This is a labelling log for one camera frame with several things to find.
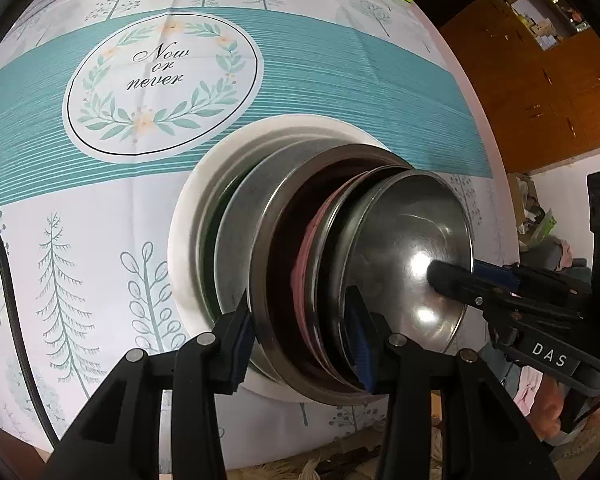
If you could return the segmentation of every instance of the stack of bowls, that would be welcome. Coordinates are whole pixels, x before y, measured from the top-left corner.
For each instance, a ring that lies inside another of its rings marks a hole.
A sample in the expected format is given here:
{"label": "stack of bowls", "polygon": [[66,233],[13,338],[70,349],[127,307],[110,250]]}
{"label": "stack of bowls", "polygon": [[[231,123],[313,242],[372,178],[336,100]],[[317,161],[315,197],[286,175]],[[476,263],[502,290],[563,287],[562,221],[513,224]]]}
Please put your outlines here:
{"label": "stack of bowls", "polygon": [[[270,136],[245,147],[262,123]],[[234,136],[247,139],[242,149]],[[211,163],[224,171],[196,175]],[[168,265],[191,335],[247,293],[257,336],[247,387],[255,375],[301,399],[363,404],[374,397],[356,377],[344,290],[357,285],[394,332],[444,351],[465,306],[437,295],[426,270],[432,260],[472,270],[469,225],[443,180],[350,124],[270,118],[223,139],[192,172],[174,213]]]}

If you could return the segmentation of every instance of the wreath design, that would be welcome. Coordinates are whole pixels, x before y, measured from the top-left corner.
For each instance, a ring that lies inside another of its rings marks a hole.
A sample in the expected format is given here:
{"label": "wreath design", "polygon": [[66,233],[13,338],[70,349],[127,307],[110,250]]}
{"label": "wreath design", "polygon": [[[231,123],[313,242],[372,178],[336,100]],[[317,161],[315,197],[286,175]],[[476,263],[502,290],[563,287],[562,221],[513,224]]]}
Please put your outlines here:
{"label": "wreath design", "polygon": [[85,123],[90,130],[104,130],[100,140],[117,137],[120,141],[131,135],[142,134],[154,130],[154,126],[165,134],[175,135],[173,126],[181,128],[201,128],[193,120],[196,117],[211,117],[225,110],[225,106],[235,104],[235,76],[243,69],[245,62],[238,52],[238,43],[228,36],[222,35],[215,23],[187,23],[169,18],[162,30],[165,35],[184,33],[199,38],[216,38],[220,54],[216,55],[216,63],[224,70],[224,77],[217,82],[200,81],[194,88],[190,101],[183,101],[171,111],[163,108],[157,112],[146,107],[138,108],[129,113],[122,107],[116,106],[116,97],[109,92],[104,98],[98,94],[97,85],[104,79],[110,69],[110,61],[121,47],[145,40],[154,31],[155,26],[141,27],[132,30],[119,38],[115,45],[104,49],[98,55],[95,65],[82,78],[82,86],[87,91],[87,97],[82,100],[78,122]]}

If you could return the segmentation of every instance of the tablecloth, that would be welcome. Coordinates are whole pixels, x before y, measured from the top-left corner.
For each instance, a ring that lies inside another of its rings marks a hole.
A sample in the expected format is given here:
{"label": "tablecloth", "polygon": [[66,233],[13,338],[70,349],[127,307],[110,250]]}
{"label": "tablecloth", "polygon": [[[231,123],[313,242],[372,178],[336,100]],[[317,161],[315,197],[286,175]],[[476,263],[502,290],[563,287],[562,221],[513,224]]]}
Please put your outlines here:
{"label": "tablecloth", "polygon": [[[171,215],[196,162],[254,120],[308,112],[355,124],[451,184],[477,258],[514,258],[502,163],[445,47],[401,0],[58,0],[12,29],[0,45],[0,232],[56,431],[127,349],[169,351],[191,336],[166,269]],[[485,339],[470,309],[451,351]],[[216,402],[229,468],[321,446],[386,409],[279,402],[243,388]],[[169,421],[166,394],[163,472]],[[1,284],[0,427],[50,449]]]}

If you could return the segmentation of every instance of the screw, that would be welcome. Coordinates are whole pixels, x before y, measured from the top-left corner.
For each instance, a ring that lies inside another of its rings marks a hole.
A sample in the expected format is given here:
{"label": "screw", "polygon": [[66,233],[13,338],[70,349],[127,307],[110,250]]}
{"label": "screw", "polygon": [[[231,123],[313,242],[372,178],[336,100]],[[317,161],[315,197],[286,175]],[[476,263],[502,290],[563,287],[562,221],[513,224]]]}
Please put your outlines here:
{"label": "screw", "polygon": [[407,337],[402,334],[391,334],[387,341],[391,346],[400,347],[407,344]]}
{"label": "screw", "polygon": [[212,332],[203,332],[196,338],[196,342],[201,346],[209,346],[216,340],[216,336]]}
{"label": "screw", "polygon": [[132,348],[125,354],[126,360],[130,363],[137,363],[144,357],[144,351],[139,348]]}
{"label": "screw", "polygon": [[460,358],[467,363],[475,363],[478,360],[478,354],[470,348],[463,348],[460,351]]}

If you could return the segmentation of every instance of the stainless steel bowl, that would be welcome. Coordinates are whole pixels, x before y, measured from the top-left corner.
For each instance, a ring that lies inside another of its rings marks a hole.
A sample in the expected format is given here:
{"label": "stainless steel bowl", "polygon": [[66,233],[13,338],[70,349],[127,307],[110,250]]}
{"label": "stainless steel bowl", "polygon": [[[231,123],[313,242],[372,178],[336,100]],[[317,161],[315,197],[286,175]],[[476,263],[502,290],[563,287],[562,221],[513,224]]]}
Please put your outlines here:
{"label": "stainless steel bowl", "polygon": [[329,277],[332,333],[347,349],[344,291],[357,285],[394,332],[443,352],[466,306],[437,294],[427,267],[441,260],[473,269],[470,222],[452,189],[426,171],[380,182],[356,204],[338,236]]}
{"label": "stainless steel bowl", "polygon": [[341,189],[322,216],[309,249],[304,278],[304,318],[311,346],[318,354],[318,362],[334,377],[341,377],[338,370],[353,368],[340,344],[336,345],[328,335],[328,297],[324,293],[324,283],[328,280],[329,255],[338,238],[338,232],[347,217],[347,208],[356,205],[364,194],[375,184],[387,177],[412,169],[403,162],[401,165],[380,166],[360,174],[346,188]]}
{"label": "stainless steel bowl", "polygon": [[258,226],[248,287],[256,335],[283,381],[317,402],[357,405],[377,397],[366,393],[350,370],[349,384],[336,380],[302,339],[289,278],[305,229],[327,197],[352,176],[378,165],[400,163],[404,161],[387,150],[363,144],[331,148],[288,175],[267,203]]}
{"label": "stainless steel bowl", "polygon": [[[241,181],[224,210],[214,250],[214,281],[220,310],[235,310],[249,279],[251,248],[260,218],[282,182],[317,153],[345,144],[314,139],[285,146],[264,158]],[[280,380],[256,342],[251,361],[267,376]]]}

